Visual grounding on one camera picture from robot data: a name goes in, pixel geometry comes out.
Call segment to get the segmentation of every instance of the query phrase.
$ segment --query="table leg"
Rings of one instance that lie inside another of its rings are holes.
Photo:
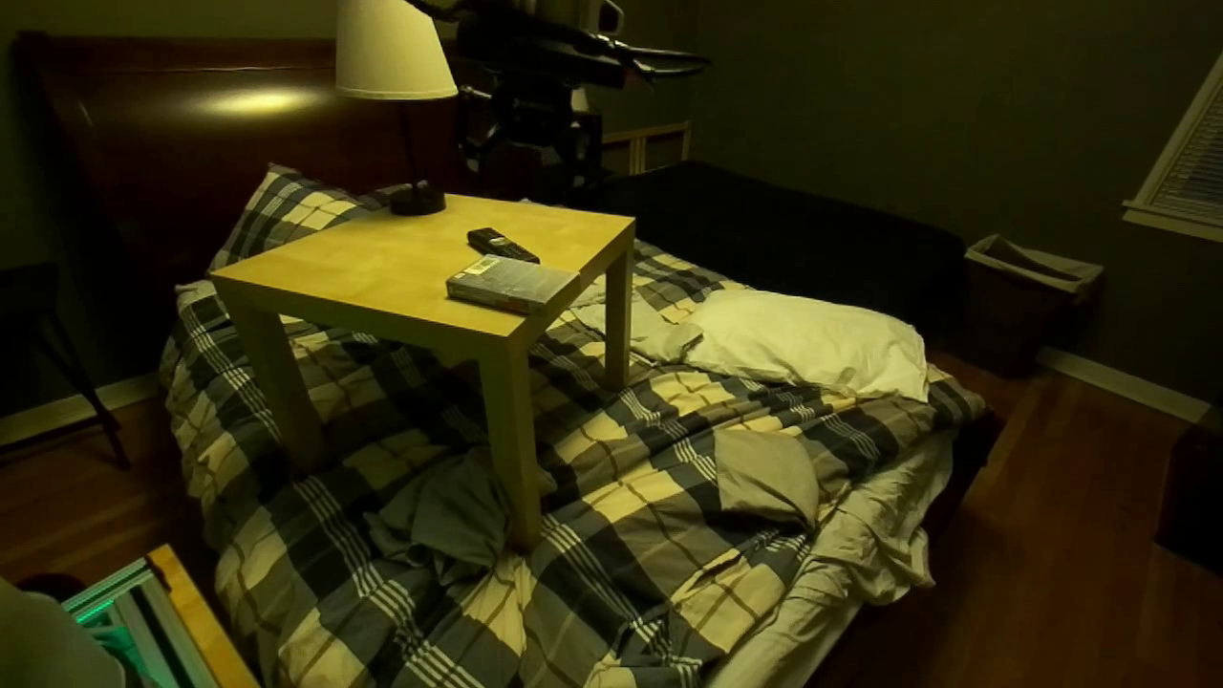
[[[269,410],[279,424],[279,444],[294,467],[294,475],[306,475],[326,462],[326,435],[316,424],[316,413],[308,407],[308,393],[303,388],[303,370],[294,365],[294,352],[282,336],[282,325],[271,311],[247,306],[245,297],[226,297],[226,311],[238,325],[238,336],[245,352],[252,355],[252,374],[269,397]]]
[[[480,355],[490,462],[503,496],[503,538],[533,552],[538,538],[534,486],[534,407],[525,346],[497,346]]]
[[[628,388],[628,346],[629,346],[629,306],[636,306],[636,249],[628,244],[608,263],[608,388]]]

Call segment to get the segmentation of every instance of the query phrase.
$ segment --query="pillow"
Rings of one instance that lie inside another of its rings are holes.
[[[350,198],[341,189],[321,189],[316,180],[303,176],[297,170],[269,166],[260,189],[245,204],[232,235],[209,260],[209,272],[220,263],[238,263],[245,255],[269,252],[276,244],[290,244],[316,230],[341,227],[371,210],[371,198]]]
[[[703,370],[929,403],[920,333],[875,311],[773,291],[715,291],[691,325],[698,346],[684,365]]]

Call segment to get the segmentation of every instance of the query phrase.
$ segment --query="lamp shade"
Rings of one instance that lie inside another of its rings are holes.
[[[357,100],[456,100],[445,43],[409,0],[341,0],[338,87]]]

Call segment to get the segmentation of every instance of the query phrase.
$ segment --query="remote control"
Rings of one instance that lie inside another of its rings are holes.
[[[507,260],[526,260],[538,263],[534,252],[526,252],[525,244],[507,243],[503,235],[497,235],[493,227],[471,230],[466,244],[478,249],[480,255],[507,255]]]

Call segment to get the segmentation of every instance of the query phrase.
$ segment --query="baseboard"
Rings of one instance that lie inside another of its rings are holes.
[[[1189,422],[1189,424],[1196,424],[1210,410],[1200,397],[1176,393],[1168,388],[1158,388],[1150,379],[1106,366],[1097,359],[1085,359],[1085,355],[1073,355],[1073,352],[1061,352],[1061,350],[1043,350],[1040,352],[1040,366],[1060,370],[1060,374],[1078,379],[1078,383],[1091,383],[1091,388],[1102,388],[1102,392],[1110,392],[1115,397],[1140,403],[1145,410],[1168,413],[1168,418]]]
[[[117,379],[111,388],[101,388],[101,403],[108,410],[138,407],[138,403],[150,403],[150,397],[157,397],[157,379],[153,374]],[[88,418],[92,418],[92,407],[82,393],[56,397],[56,403],[47,403],[47,407],[34,407],[34,410],[8,413],[8,418],[0,418],[0,448],[5,444],[24,444],[32,435],[47,435],[47,432],[56,432],[56,429],[68,429],[68,424],[82,424]]]

